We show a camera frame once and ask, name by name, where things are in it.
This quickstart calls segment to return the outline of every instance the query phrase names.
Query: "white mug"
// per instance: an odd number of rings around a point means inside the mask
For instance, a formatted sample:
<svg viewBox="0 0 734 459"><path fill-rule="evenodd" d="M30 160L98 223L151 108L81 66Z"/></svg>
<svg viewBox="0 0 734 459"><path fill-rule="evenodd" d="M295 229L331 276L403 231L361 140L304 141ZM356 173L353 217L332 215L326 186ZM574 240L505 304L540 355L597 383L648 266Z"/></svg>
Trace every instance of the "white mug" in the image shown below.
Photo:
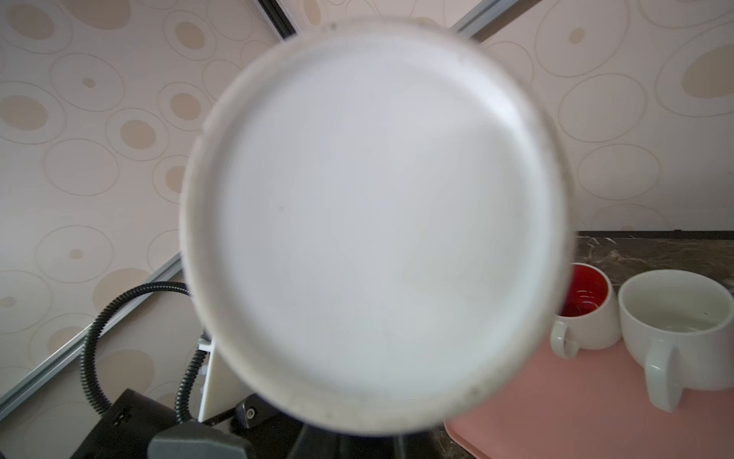
<svg viewBox="0 0 734 459"><path fill-rule="evenodd" d="M606 274L590 264L574 263L564 307L550 332L550 347L560 358L579 349L604 349L622 337L619 306Z"/></svg>
<svg viewBox="0 0 734 459"><path fill-rule="evenodd" d="M688 271L638 274L619 289L622 334L653 405L672 412L685 388L734 387L734 298Z"/></svg>

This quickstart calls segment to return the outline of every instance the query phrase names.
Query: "black cable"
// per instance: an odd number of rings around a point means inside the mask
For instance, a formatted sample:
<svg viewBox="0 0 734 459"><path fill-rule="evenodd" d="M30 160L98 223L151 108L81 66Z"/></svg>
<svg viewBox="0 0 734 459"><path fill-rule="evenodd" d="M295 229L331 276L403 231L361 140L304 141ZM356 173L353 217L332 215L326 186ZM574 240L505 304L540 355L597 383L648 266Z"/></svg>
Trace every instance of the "black cable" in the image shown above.
<svg viewBox="0 0 734 459"><path fill-rule="evenodd" d="M178 392L176 392L176 401L173 405L173 411L176 415L176 424L182 424L186 421L190 421L193 416L189 412L189 397L191 396L191 390L194 387L194 381L196 376L199 374L201 365L204 363L206 358L206 351L196 349L194 357L189 363L189 367L186 368L184 377L181 378L181 384L178 386Z"/></svg>
<svg viewBox="0 0 734 459"><path fill-rule="evenodd" d="M190 295L188 288L185 283L181 282L151 282L138 285L127 292L123 293L119 297L115 298L92 322L87 337L84 339L84 347L81 350L81 356L79 360L80 372L81 372L81 388L84 390L84 395L91 404L92 408L103 416L109 407L112 406L109 399L105 396L102 388L99 385L99 379L97 378L97 368L95 366L95 354L97 353L97 343L99 337L102 334L102 330L107 325L107 322L129 301L142 296L144 294L154 292L177 292ZM181 388L183 388L184 382L181 381ZM178 405L179 394L176 395L176 405ZM186 399L186 414L188 412L188 395Z"/></svg>

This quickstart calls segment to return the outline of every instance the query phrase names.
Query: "silver metal bar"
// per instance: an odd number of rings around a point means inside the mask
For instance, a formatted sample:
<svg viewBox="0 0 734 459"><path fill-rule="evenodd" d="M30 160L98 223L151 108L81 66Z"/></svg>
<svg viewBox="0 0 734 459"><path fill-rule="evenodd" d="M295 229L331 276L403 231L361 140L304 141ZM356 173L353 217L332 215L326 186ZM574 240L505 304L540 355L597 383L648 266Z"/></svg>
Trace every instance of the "silver metal bar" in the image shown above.
<svg viewBox="0 0 734 459"><path fill-rule="evenodd" d="M451 28L464 37L473 37L519 0L482 0Z"/></svg>
<svg viewBox="0 0 734 459"><path fill-rule="evenodd" d="M181 254L177 254L171 258L166 264L158 268L147 282L170 281L181 271ZM102 334L107 333L120 320L130 314L143 301L147 300L152 293L142 295L135 298L110 319L107 326L102 330ZM38 389L43 387L58 372L64 369L75 358L79 357L81 347L84 344L84 337L87 335L87 326L78 335L70 339L66 344L60 347L55 353L50 355L41 364L36 366L20 383L13 386L8 392L0 397L0 421L10 415L21 403L31 397Z"/></svg>

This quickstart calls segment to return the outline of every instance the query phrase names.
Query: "countertop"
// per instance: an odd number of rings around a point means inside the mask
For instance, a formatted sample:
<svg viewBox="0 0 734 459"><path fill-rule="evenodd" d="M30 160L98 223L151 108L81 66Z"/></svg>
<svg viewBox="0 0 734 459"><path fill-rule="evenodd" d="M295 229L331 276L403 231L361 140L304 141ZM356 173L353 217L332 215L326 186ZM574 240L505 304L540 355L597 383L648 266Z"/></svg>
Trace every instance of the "countertop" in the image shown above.
<svg viewBox="0 0 734 459"><path fill-rule="evenodd" d="M576 238L575 260L604 271L615 290L640 272L685 270L708 276L734 292L733 240L579 236ZM445 459L473 458L448 437L443 426L433 429L431 434Z"/></svg>

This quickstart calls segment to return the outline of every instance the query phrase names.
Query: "mug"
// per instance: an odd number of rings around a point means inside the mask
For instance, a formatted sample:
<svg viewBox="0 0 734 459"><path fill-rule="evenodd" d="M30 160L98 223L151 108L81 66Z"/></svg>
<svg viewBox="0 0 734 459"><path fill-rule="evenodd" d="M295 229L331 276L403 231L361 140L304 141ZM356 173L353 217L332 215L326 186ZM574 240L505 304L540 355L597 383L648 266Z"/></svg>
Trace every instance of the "mug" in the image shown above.
<svg viewBox="0 0 734 459"><path fill-rule="evenodd" d="M590 264L574 263L571 286L550 332L550 347L560 358L579 349L604 349L622 337L619 306L606 274Z"/></svg>
<svg viewBox="0 0 734 459"><path fill-rule="evenodd" d="M734 387L734 298L688 271L648 271L619 289L622 334L653 405L672 412L685 388Z"/></svg>

